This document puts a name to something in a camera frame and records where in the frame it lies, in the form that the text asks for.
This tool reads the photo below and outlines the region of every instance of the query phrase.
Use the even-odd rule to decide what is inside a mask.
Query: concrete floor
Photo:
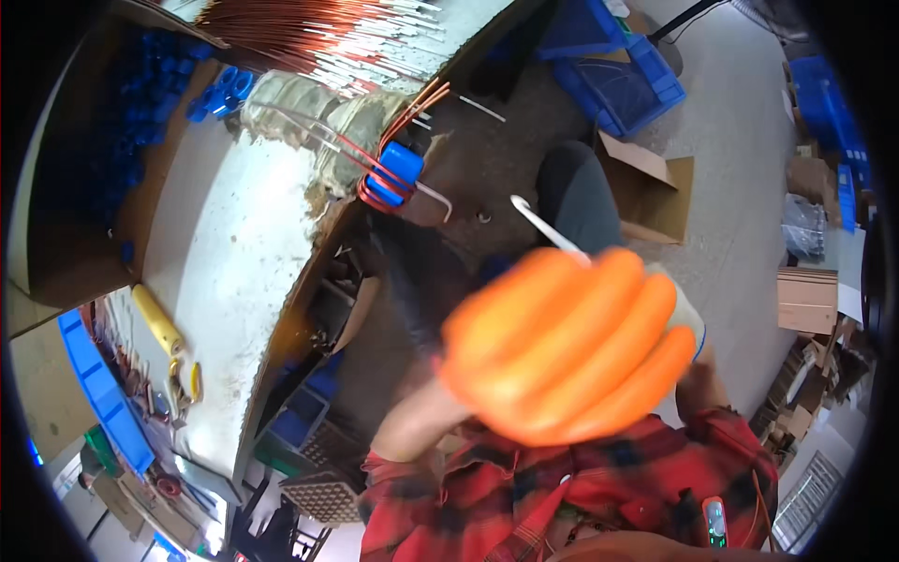
[[[636,4],[667,22],[692,0]],[[784,255],[779,229],[784,170],[795,144],[783,103],[784,56],[772,35],[726,4],[693,23],[677,48],[688,97],[633,140],[665,157],[695,157],[688,237],[683,245],[632,242],[630,247],[664,264],[681,284],[708,324],[734,407],[752,415],[795,337],[777,328],[775,287]],[[508,196],[518,193],[535,201],[533,184],[543,154],[589,130],[543,65],[527,68],[509,103],[488,104],[508,122],[461,104],[444,103],[434,112],[437,130],[454,129],[453,146],[463,147],[466,169],[476,170],[446,179],[441,191],[468,207],[483,205],[494,216],[487,225],[466,220],[444,228],[471,265],[490,253],[520,251],[535,239]],[[388,291],[382,290],[347,349],[338,376],[343,387],[335,408],[355,417],[369,436],[395,400],[397,387],[427,376],[414,361]],[[680,425],[671,398],[656,411],[669,424]]]

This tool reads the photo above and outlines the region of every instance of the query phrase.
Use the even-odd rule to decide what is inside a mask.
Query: small electronic device
[[[724,501],[717,495],[707,497],[702,502],[702,512],[708,523],[708,545],[713,549],[726,549],[727,521]]]

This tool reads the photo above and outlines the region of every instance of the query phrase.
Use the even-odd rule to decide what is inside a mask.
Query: window
[[[814,536],[840,488],[842,474],[817,451],[780,504],[771,532],[784,552],[798,554]]]

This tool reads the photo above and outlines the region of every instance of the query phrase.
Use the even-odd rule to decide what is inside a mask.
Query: white cotton glove
[[[674,288],[677,290],[677,303],[674,305],[672,317],[668,320],[668,328],[671,329],[674,326],[688,326],[693,330],[693,336],[696,338],[696,353],[693,355],[693,360],[695,361],[699,356],[699,352],[702,351],[703,345],[706,343],[706,323],[702,320],[699,312],[697,312],[693,305],[690,304],[690,301],[687,300],[687,296],[683,294],[681,285],[674,280],[664,266],[658,262],[647,263],[646,274],[648,275],[650,273],[663,273],[668,279],[672,280],[672,283],[674,283]]]

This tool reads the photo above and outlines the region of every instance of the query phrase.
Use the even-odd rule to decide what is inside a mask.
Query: metal hook
[[[581,248],[577,247],[574,242],[559,234],[558,230],[552,228],[545,220],[541,219],[534,211],[530,210],[530,204],[525,201],[523,197],[520,195],[511,195],[509,199],[512,200],[512,205],[515,209],[524,215],[524,218],[526,218],[530,224],[534,225],[537,230],[542,232],[544,236],[549,238],[550,242],[555,244],[559,249],[571,252],[572,254],[577,254],[586,265],[590,265],[590,256],[582,252]]]
[[[426,195],[430,195],[431,197],[433,197],[433,198],[436,199],[437,201],[439,201],[439,202],[443,203],[444,205],[446,205],[446,208],[447,208],[447,214],[446,214],[445,217],[443,217],[443,223],[446,224],[446,222],[450,220],[450,215],[452,215],[452,203],[450,203],[450,200],[447,199],[446,197],[443,197],[442,195],[440,195],[439,193],[437,193],[435,190],[431,189],[430,187],[428,187],[428,186],[425,185],[424,183],[421,183],[421,182],[415,182],[415,187],[417,187],[418,189],[422,190],[422,193],[424,193],[424,194],[426,194]]]

